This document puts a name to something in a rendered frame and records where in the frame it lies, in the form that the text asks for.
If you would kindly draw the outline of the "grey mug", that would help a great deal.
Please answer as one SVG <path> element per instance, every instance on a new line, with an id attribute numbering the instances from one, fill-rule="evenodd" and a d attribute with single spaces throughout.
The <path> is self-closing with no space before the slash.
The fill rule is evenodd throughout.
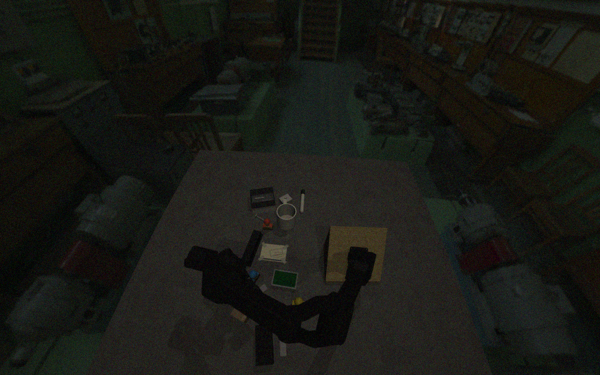
<path id="1" fill-rule="evenodd" d="M 283 230 L 290 230 L 296 224 L 297 209 L 283 199 L 283 204 L 277 207 L 277 225 Z"/>

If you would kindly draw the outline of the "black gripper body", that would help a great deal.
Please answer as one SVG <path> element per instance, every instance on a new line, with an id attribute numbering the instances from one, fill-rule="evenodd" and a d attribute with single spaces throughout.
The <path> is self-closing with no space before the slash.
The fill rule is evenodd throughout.
<path id="1" fill-rule="evenodd" d="M 223 250 L 221 253 L 219 253 L 218 255 L 223 255 L 225 253 L 233 253 L 232 250 L 230 248 L 226 248 L 225 250 Z M 243 275 L 240 275 L 240 279 L 242 280 L 242 282 L 248 283 L 248 285 L 252 286 L 253 288 L 256 288 L 257 290 L 260 291 L 260 288 L 258 286 L 253 286 L 253 283 L 250 279 L 247 279 L 249 277 L 247 270 L 244 271 Z"/>

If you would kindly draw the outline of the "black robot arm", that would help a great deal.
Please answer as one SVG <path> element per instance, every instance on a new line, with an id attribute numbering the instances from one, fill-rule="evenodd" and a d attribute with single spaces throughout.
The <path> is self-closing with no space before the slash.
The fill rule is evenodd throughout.
<path id="1" fill-rule="evenodd" d="M 376 254 L 363 247 L 350 247 L 348 267 L 340 291 L 314 296 L 298 305 L 285 305 L 242 282 L 247 259 L 233 253 L 193 245 L 185 267 L 202 271 L 202 295 L 217 304 L 228 304 L 276 334 L 286 344 L 302 343 L 310 347 L 344 344 L 360 287 L 373 273 Z M 302 328 L 302 322 L 319 314 L 316 330 Z"/>

